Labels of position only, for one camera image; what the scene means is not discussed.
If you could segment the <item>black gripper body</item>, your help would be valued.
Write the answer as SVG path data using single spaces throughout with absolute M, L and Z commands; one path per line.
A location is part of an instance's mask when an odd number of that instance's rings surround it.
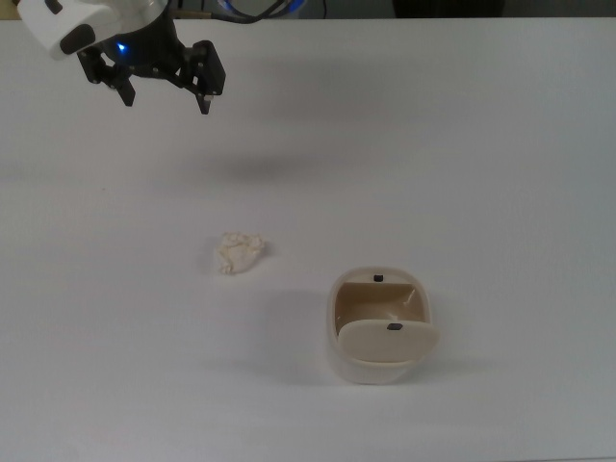
M 185 46 L 177 37 L 173 19 L 162 13 L 152 23 L 134 32 L 118 34 L 97 47 L 114 63 L 103 60 L 96 70 L 95 83 L 111 84 L 122 71 L 142 77 L 166 79 L 176 86 L 191 86 L 193 77 L 186 71 Z

